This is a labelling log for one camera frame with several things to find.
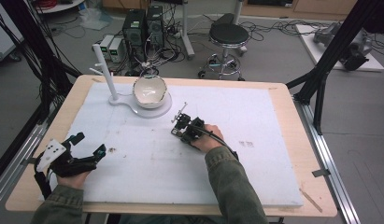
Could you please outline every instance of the table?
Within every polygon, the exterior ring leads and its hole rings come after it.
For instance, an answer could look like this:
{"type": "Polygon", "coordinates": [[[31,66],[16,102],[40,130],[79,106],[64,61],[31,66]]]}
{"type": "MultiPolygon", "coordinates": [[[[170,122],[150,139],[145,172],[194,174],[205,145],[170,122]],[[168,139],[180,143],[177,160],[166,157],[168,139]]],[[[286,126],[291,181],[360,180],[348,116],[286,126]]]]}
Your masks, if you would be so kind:
{"type": "MultiPolygon", "coordinates": [[[[114,77],[114,82],[133,83],[135,79],[136,77],[114,77]]],[[[44,150],[44,146],[51,138],[55,138],[58,141],[65,140],[67,131],[94,82],[105,82],[105,79],[99,76],[82,76],[78,78],[36,150],[34,157],[44,150]]],[[[337,211],[334,201],[324,178],[322,176],[314,177],[311,174],[311,172],[319,170],[320,167],[295,109],[291,95],[284,84],[176,78],[166,78],[165,82],[168,85],[177,86],[218,86],[269,90],[273,105],[277,111],[277,120],[289,150],[304,205],[301,207],[265,207],[265,213],[273,217],[334,217],[336,215],[337,211]]],[[[33,175],[33,165],[30,164],[8,198],[6,203],[7,210],[35,211],[42,203],[37,199],[40,191],[33,175]]],[[[217,205],[199,204],[85,203],[83,210],[85,212],[98,213],[220,214],[217,205]]]]}

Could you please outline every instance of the person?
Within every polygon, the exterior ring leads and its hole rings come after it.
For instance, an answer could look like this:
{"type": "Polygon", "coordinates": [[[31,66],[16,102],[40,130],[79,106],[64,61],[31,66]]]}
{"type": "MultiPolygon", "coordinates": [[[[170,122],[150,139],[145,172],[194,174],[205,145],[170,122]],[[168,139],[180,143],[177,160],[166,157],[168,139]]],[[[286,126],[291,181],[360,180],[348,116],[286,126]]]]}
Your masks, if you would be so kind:
{"type": "MultiPolygon", "coordinates": [[[[218,126],[206,124],[205,128],[223,139],[218,126]]],[[[243,166],[230,150],[206,134],[191,144],[206,153],[209,182],[226,223],[268,223],[243,166]]],[[[88,174],[67,178],[57,176],[58,186],[36,210],[31,223],[82,223],[82,188],[88,174]]]]}

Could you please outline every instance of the aluminum rail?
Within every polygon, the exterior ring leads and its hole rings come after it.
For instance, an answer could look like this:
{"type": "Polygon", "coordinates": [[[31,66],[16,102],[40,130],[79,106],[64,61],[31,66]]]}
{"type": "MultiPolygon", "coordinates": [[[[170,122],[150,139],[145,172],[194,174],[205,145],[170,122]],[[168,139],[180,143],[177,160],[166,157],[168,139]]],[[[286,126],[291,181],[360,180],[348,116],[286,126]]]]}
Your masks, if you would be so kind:
{"type": "Polygon", "coordinates": [[[44,134],[46,133],[48,126],[48,120],[46,119],[42,124],[37,124],[34,127],[16,156],[14,156],[11,163],[0,176],[0,202],[10,187],[12,187],[14,183],[18,182],[22,171],[26,167],[22,165],[22,163],[33,155],[36,147],[40,144],[44,134]]]}
{"type": "Polygon", "coordinates": [[[320,156],[321,168],[329,171],[329,175],[325,176],[329,181],[330,190],[335,197],[337,208],[341,210],[342,217],[345,223],[348,224],[361,224],[358,215],[352,205],[351,199],[348,196],[346,187],[343,184],[340,174],[337,171],[336,165],[331,152],[326,145],[323,135],[319,135],[314,127],[314,112],[311,110],[310,105],[302,105],[299,102],[295,102],[296,107],[300,108],[300,112],[303,113],[306,126],[310,130],[312,140],[314,141],[315,150],[320,156]]]}

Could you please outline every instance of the white device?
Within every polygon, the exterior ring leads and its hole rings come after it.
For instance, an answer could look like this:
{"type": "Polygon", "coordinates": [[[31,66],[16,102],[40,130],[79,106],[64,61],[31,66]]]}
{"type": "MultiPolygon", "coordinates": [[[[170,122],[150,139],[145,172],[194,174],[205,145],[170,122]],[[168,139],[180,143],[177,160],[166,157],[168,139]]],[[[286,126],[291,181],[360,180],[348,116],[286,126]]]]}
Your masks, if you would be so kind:
{"type": "Polygon", "coordinates": [[[46,146],[46,150],[43,153],[40,163],[36,169],[38,172],[43,172],[43,169],[49,165],[52,161],[55,161],[59,156],[66,152],[66,148],[61,145],[57,140],[51,139],[46,146]]]}
{"type": "Polygon", "coordinates": [[[113,38],[112,44],[109,48],[110,58],[113,63],[120,63],[125,56],[125,47],[122,44],[122,38],[113,38]]]}
{"type": "Polygon", "coordinates": [[[114,106],[128,105],[134,113],[136,113],[139,117],[144,119],[155,119],[164,115],[166,112],[169,111],[169,109],[172,106],[172,98],[169,93],[167,94],[167,99],[165,100],[164,105],[161,105],[156,109],[146,109],[141,107],[136,103],[135,98],[132,94],[128,94],[128,95],[117,94],[112,76],[110,75],[109,70],[107,69],[107,62],[105,62],[104,55],[102,54],[102,50],[97,44],[93,44],[92,46],[99,62],[99,63],[96,63],[95,66],[101,67],[102,72],[99,72],[93,68],[90,68],[90,70],[104,76],[105,79],[107,80],[107,85],[109,86],[109,90],[112,93],[112,96],[109,97],[109,103],[111,105],[114,105],[114,106]]]}
{"type": "Polygon", "coordinates": [[[104,58],[106,60],[110,60],[109,48],[114,37],[114,35],[106,35],[105,38],[102,40],[101,44],[99,45],[101,47],[102,54],[104,54],[104,58]]]}

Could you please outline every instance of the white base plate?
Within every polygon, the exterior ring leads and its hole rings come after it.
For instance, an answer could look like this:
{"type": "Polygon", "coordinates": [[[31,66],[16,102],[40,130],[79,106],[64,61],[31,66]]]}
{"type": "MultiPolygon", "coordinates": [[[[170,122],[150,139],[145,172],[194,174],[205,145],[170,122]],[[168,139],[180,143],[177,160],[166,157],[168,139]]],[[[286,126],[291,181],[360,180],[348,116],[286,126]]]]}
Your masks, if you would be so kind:
{"type": "Polygon", "coordinates": [[[161,117],[162,115],[166,114],[166,112],[168,112],[168,110],[171,109],[172,106],[172,98],[169,92],[164,97],[164,104],[154,109],[147,109],[138,105],[132,94],[118,95],[119,99],[117,101],[114,101],[113,97],[110,96],[109,103],[111,105],[127,105],[131,108],[134,113],[144,119],[156,119],[158,117],[161,117]]]}

